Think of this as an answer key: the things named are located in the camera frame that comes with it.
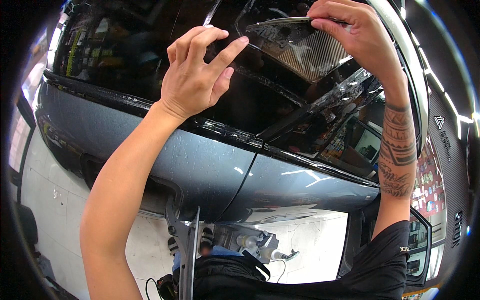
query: wall display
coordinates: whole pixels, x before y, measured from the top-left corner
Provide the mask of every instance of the wall display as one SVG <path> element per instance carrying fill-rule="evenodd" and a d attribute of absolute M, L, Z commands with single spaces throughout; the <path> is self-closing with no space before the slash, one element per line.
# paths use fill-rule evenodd
<path fill-rule="evenodd" d="M 436 164 L 438 161 L 433 145 L 425 144 L 417 160 L 415 189 L 412 193 L 411 203 L 427 219 L 443 211 L 446 207 L 441 170 L 440 166 Z"/>

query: sign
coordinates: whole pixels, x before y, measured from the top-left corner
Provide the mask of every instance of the sign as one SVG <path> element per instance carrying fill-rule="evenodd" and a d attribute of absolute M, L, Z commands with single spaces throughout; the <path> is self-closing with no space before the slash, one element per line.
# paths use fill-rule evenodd
<path fill-rule="evenodd" d="M 437 124 L 438 130 L 442 130 L 442 127 L 444 126 L 445 118 L 442 116 L 435 116 L 433 117 L 435 120 L 435 124 Z"/>
<path fill-rule="evenodd" d="M 450 140 L 448 139 L 447 132 L 444 130 L 440 132 L 440 138 L 442 139 L 442 143 L 444 144 L 445 151 L 447 152 L 448 161 L 452 160 L 452 156 L 450 155 Z"/>
<path fill-rule="evenodd" d="M 460 236 L 462 235 L 462 215 L 462 211 L 459 211 L 455 214 L 455 220 L 453 224 L 455 229 L 453 231 L 452 248 L 460 244 Z"/>
<path fill-rule="evenodd" d="M 427 212 L 433 210 L 435 208 L 435 202 L 433 201 L 428 201 L 427 202 Z"/>

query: black bag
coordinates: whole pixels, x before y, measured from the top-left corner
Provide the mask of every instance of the black bag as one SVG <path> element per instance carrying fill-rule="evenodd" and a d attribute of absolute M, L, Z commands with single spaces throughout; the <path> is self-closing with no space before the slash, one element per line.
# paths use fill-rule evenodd
<path fill-rule="evenodd" d="M 156 286 L 158 293 L 164 300 L 175 300 L 178 293 L 175 292 L 172 274 L 167 274 L 157 281 Z"/>

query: finger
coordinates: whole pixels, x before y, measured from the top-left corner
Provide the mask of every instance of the finger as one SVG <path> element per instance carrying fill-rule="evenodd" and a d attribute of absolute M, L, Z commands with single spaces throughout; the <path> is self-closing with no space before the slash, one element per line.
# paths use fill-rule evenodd
<path fill-rule="evenodd" d="M 213 77 L 220 76 L 221 72 L 232 63 L 240 52 L 248 45 L 248 37 L 242 36 L 230 43 L 225 49 L 208 64 L 207 68 Z"/>
<path fill-rule="evenodd" d="M 187 59 L 188 49 L 190 48 L 190 42 L 194 37 L 207 30 L 205 26 L 197 26 L 190 29 L 187 33 L 179 37 L 175 41 L 175 61 L 177 63 L 182 63 Z"/>
<path fill-rule="evenodd" d="M 348 33 L 342 25 L 335 23 L 327 19 L 314 19 L 312 21 L 312 27 L 323 30 L 329 35 L 333 36 L 340 44 L 347 50 L 348 42 L 351 39 L 351 34 Z"/>
<path fill-rule="evenodd" d="M 212 95 L 210 96 L 210 106 L 217 103 L 218 99 L 228 90 L 230 87 L 230 78 L 233 74 L 233 68 L 228 67 L 223 70 L 220 76 L 215 81 L 212 88 Z"/>
<path fill-rule="evenodd" d="M 358 7 L 327 1 L 315 10 L 310 9 L 308 16 L 311 18 L 334 17 L 353 25 L 358 19 L 360 13 L 361 9 Z"/>
<path fill-rule="evenodd" d="M 205 53 L 207 52 L 207 46 L 213 41 L 226 38 L 227 36 L 227 30 L 222 30 L 216 27 L 203 31 L 192 39 L 187 59 L 203 62 Z"/>
<path fill-rule="evenodd" d="M 173 64 L 173 62 L 175 61 L 175 56 L 176 56 L 175 52 L 176 52 L 176 47 L 175 47 L 175 43 L 173 43 L 167 48 L 168 61 L 170 62 L 170 64 Z"/>

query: tattooed forearm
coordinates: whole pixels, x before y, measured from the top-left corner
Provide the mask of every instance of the tattooed forearm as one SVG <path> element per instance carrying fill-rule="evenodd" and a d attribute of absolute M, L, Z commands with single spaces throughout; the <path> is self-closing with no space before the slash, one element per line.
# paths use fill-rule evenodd
<path fill-rule="evenodd" d="M 383 162 L 378 163 L 378 169 L 382 172 L 384 180 L 382 181 L 382 192 L 395 197 L 407 196 L 412 191 L 412 185 L 409 183 L 410 174 L 401 176 L 392 172 L 392 168 Z"/>
<path fill-rule="evenodd" d="M 409 105 L 401 108 L 386 103 L 378 162 L 383 194 L 408 197 L 412 191 L 417 159 L 413 126 Z"/>
<path fill-rule="evenodd" d="M 395 166 L 415 162 L 417 145 L 410 107 L 386 104 L 380 156 Z"/>

